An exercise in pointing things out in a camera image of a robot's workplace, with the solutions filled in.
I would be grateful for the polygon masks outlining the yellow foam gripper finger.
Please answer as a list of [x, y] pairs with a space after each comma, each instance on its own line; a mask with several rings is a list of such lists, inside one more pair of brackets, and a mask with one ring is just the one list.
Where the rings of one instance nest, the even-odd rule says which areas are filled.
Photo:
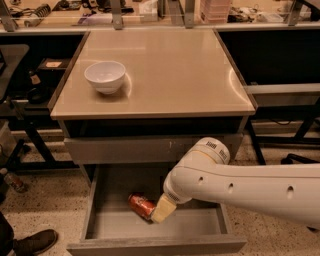
[[151, 215], [151, 220], [154, 223], [163, 222], [170, 214], [172, 214], [177, 205], [166, 195], [162, 194], [154, 211]]

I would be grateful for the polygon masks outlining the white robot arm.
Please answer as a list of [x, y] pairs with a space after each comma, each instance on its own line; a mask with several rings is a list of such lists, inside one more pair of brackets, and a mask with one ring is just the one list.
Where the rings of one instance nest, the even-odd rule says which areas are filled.
[[320, 229], [320, 165], [234, 166], [219, 140], [200, 139], [168, 173], [151, 219], [192, 199], [222, 203]]

